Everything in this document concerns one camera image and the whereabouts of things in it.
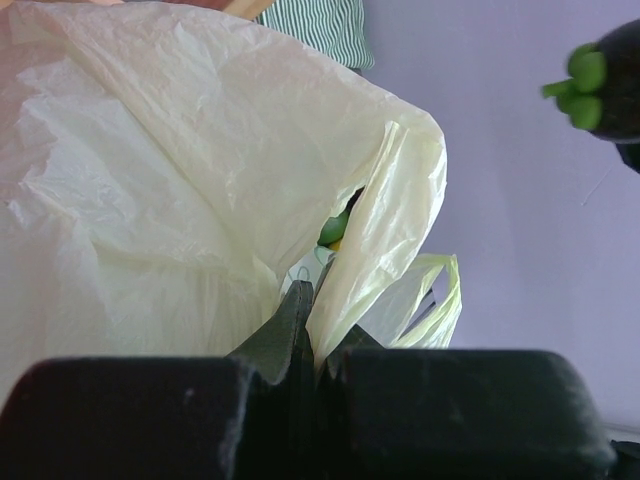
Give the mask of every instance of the purple surface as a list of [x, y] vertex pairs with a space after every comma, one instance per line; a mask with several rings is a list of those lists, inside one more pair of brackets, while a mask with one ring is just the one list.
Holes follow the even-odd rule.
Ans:
[[572, 48], [640, 17], [637, 0], [367, 5], [366, 76], [447, 138], [447, 198], [425, 250], [459, 256], [454, 346], [557, 351], [608, 423], [640, 430], [640, 175], [538, 93]]

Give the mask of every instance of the striped cloth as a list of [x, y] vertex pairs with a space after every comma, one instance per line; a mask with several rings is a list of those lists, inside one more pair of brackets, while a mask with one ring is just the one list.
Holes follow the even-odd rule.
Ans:
[[276, 0], [256, 21], [328, 55], [345, 67], [373, 67], [362, 0]]

